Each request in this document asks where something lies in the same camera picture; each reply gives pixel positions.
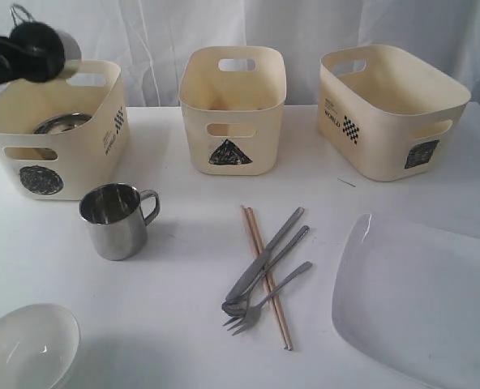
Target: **tabletop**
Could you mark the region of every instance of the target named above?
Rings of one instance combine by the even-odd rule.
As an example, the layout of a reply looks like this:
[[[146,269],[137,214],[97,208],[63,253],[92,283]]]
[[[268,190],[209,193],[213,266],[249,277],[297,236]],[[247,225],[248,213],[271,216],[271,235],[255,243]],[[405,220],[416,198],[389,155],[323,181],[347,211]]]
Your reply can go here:
[[[191,165],[179,108],[128,109],[131,139],[115,180],[157,190],[161,214],[147,246],[121,262],[96,255],[77,202],[26,199],[0,166],[0,317],[37,302],[76,316],[82,342],[67,389],[422,387],[339,337],[333,285],[366,212],[480,238],[480,106],[469,104],[439,166],[396,182],[360,175],[316,130],[315,112],[285,107],[270,172],[221,177]],[[281,294],[293,352],[268,308],[240,336],[221,327],[221,303],[252,261],[240,204],[255,209],[266,242],[306,209],[300,223],[311,231],[274,271],[277,282],[314,264]]]

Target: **white curtain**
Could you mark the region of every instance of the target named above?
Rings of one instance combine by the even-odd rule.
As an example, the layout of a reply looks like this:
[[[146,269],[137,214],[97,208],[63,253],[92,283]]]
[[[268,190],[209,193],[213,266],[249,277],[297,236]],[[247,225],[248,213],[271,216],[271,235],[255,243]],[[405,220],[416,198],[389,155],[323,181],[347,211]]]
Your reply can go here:
[[[0,34],[12,28],[0,0]],[[287,104],[313,104],[319,59],[381,43],[406,49],[461,81],[480,102],[480,0],[19,0],[69,32],[83,56],[118,63],[128,105],[177,105],[186,61],[210,45],[279,50]]]

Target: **checkered pattern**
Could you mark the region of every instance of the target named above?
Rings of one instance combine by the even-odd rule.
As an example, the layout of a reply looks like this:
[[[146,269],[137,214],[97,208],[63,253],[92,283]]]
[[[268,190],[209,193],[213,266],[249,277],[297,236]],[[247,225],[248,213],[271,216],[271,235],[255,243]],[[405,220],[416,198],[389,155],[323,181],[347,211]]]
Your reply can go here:
[[[121,127],[123,123],[125,122],[125,115],[123,113],[123,107],[121,107],[116,113],[116,116],[114,116],[114,124],[116,126],[116,134],[119,134],[119,131],[121,130]]]
[[[355,125],[350,119],[345,116],[343,122],[343,132],[348,136],[355,144],[359,140],[359,127]]]

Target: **wooden chopstick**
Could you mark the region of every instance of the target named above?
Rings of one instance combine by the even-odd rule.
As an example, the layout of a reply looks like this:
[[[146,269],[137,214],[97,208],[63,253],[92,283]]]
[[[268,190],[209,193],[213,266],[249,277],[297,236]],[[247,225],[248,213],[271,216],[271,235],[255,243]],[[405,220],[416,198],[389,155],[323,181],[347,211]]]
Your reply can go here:
[[[249,240],[249,245],[251,246],[251,249],[252,249],[252,252],[253,252],[253,257],[257,258],[261,251],[259,251],[259,246],[257,245],[255,231],[253,230],[254,225],[251,223],[250,214],[248,212],[248,209],[250,209],[250,208],[245,208],[243,205],[240,206],[240,208],[242,210],[243,226],[246,230],[247,239]],[[271,288],[269,286],[268,278],[266,276],[262,279],[262,283],[264,285],[265,293],[269,294],[271,292]],[[287,344],[287,340],[285,338],[285,330],[284,330],[283,326],[281,325],[280,317],[278,315],[278,310],[277,310],[275,297],[273,297],[272,299],[269,300],[269,304],[272,307],[272,311],[275,314],[276,322],[278,324],[278,328],[279,328],[280,333],[281,333],[281,338],[283,339],[283,343],[285,344],[285,349],[290,350],[290,349],[292,349],[292,347],[289,348],[289,345]]]
[[[253,234],[255,235],[255,241],[256,241],[256,245],[258,246],[258,252],[261,253],[262,251],[264,251],[264,243],[262,242],[262,237],[259,233],[258,224],[256,223],[255,213],[252,210],[252,208],[247,208],[247,216],[249,221],[251,222],[251,228],[252,228]],[[269,286],[269,291],[271,292],[276,287],[274,278],[272,278],[271,271],[267,273],[266,278]],[[275,297],[272,298],[272,301],[274,304],[274,310],[276,311],[276,316],[278,318],[278,323],[280,324],[280,327],[281,327],[281,334],[283,335],[283,338],[285,340],[285,349],[292,351],[294,346],[292,344],[292,339],[290,339],[289,327],[287,326],[287,321],[285,320],[285,314],[283,313],[283,307],[281,306],[280,297],[276,295]]]

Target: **storage bin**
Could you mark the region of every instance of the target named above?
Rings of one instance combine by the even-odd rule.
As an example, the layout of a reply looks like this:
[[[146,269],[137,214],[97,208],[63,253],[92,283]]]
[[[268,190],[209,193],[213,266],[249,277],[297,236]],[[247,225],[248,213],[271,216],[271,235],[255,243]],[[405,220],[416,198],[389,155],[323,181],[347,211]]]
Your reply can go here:
[[[334,75],[338,66],[361,70]],[[321,59],[318,127],[363,175],[392,181],[431,169],[469,90],[412,54],[370,45]]]
[[[112,62],[81,62],[79,73],[99,74],[104,86],[17,80],[0,93],[0,162],[22,194],[33,199],[81,199],[111,179],[128,139],[121,70]],[[92,118],[57,134],[33,134],[66,113]]]
[[[255,68],[220,69],[221,60]],[[186,66],[180,96],[191,160],[203,173],[255,175],[276,162],[286,97],[283,57],[267,47],[207,47]]]

